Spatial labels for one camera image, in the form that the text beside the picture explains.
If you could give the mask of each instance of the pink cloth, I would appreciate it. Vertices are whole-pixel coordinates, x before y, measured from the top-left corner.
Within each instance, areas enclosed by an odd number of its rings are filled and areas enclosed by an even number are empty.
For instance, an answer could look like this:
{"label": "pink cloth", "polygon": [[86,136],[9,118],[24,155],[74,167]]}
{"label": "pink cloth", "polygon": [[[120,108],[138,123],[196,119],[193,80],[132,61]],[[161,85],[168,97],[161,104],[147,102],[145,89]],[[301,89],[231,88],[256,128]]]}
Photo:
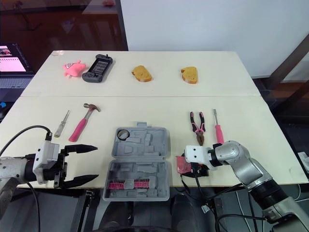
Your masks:
{"label": "pink cloth", "polygon": [[177,158],[177,172],[184,174],[191,171],[191,164],[185,161],[184,156],[176,156]]}

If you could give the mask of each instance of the pliers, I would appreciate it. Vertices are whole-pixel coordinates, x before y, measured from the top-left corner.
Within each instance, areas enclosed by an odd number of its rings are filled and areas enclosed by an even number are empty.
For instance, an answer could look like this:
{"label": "pliers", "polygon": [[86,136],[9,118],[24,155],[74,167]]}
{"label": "pliers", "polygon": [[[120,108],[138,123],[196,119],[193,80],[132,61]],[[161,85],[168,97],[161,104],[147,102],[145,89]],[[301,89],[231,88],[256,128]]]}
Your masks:
{"label": "pliers", "polygon": [[190,120],[191,120],[191,125],[192,125],[192,131],[197,134],[197,142],[200,146],[203,146],[204,144],[204,135],[203,133],[205,132],[205,120],[204,120],[204,115],[202,112],[199,112],[199,117],[201,119],[201,125],[198,128],[197,124],[194,122],[193,118],[193,112],[190,112]]}

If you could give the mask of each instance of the hammer head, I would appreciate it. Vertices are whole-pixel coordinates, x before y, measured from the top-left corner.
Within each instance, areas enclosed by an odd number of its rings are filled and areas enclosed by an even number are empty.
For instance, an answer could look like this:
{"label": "hammer head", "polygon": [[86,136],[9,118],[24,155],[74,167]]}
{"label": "hammer head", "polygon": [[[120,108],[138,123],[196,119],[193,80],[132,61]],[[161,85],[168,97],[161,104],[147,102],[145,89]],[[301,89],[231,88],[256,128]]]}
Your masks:
{"label": "hammer head", "polygon": [[89,111],[97,110],[97,111],[100,112],[100,109],[97,108],[94,104],[85,103],[85,104],[84,104],[84,107],[85,107],[85,108],[89,108]]}

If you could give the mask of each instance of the gray tool case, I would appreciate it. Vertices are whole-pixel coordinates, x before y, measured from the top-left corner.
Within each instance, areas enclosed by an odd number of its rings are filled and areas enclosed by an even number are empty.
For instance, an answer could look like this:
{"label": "gray tool case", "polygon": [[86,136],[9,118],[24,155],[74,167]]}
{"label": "gray tool case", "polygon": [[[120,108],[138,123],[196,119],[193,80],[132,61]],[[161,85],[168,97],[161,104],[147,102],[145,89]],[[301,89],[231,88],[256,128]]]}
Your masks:
{"label": "gray tool case", "polygon": [[[125,140],[117,136],[121,130],[129,132]],[[136,128],[118,128],[112,149],[116,159],[108,168],[103,199],[110,202],[167,201],[169,163],[164,160],[167,152],[165,128],[147,127],[145,122],[138,122]]]}

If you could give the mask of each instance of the hammer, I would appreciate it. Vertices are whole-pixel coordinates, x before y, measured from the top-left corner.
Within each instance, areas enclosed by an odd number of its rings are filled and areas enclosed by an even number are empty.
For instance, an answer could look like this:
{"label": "hammer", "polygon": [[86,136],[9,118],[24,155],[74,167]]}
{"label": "hammer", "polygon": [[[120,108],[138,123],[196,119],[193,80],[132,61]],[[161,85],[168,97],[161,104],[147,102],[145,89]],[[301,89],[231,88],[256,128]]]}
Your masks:
{"label": "hammer", "polygon": [[92,114],[92,112],[94,110],[98,110],[100,112],[100,109],[97,108],[95,105],[93,104],[84,104],[85,108],[89,108],[87,114],[85,115],[85,117],[79,122],[79,124],[77,125],[77,127],[75,128],[75,131],[73,132],[73,134],[71,135],[71,137],[69,138],[70,142],[76,142],[78,140],[78,137],[81,135],[84,127],[86,126],[86,123],[90,117],[90,115]]}

